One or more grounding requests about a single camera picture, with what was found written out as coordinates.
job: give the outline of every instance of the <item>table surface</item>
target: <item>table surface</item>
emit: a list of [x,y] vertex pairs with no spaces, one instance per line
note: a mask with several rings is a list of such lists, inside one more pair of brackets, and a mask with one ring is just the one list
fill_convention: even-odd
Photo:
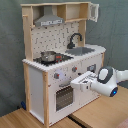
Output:
[[118,87],[114,97],[101,96],[71,117],[87,128],[116,128],[128,118],[128,89]]
[[[0,128],[44,128],[44,125],[23,109],[18,109],[0,118]],[[50,128],[81,128],[68,117]]]

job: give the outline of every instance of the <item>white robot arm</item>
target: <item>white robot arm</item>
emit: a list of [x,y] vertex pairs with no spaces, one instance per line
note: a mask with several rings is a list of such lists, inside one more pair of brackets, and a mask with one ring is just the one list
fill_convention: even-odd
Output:
[[128,80],[128,70],[118,71],[106,66],[99,70],[98,76],[87,71],[71,81],[71,86],[83,92],[90,89],[105,96],[113,97],[118,91],[117,83],[124,80]]

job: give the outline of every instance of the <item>cooking pot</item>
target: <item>cooking pot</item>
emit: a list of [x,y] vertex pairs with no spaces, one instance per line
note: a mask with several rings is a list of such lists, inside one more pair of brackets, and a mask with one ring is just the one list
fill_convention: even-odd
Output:
[[55,61],[56,59],[56,52],[54,51],[41,52],[41,57],[42,57],[42,61],[52,62]]

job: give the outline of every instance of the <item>stovetop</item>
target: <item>stovetop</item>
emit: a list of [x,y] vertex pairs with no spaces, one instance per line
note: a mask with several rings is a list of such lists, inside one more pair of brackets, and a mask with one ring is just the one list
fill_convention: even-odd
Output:
[[33,59],[33,61],[48,67],[48,66],[51,66],[51,65],[54,65],[54,64],[58,64],[58,63],[67,61],[69,59],[73,59],[73,57],[70,57],[70,56],[67,56],[67,55],[64,55],[64,54],[61,54],[61,53],[58,53],[58,54],[60,56],[62,56],[62,59],[59,60],[59,61],[55,60],[55,61],[52,61],[52,62],[45,62],[45,61],[42,61],[41,57]]

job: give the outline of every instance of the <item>toy kitchen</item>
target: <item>toy kitchen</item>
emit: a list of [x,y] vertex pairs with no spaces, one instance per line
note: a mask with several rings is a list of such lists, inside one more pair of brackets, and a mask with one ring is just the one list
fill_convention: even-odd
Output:
[[97,22],[91,2],[22,4],[27,111],[46,128],[97,99],[70,82],[103,66],[105,48],[85,43],[86,20]]

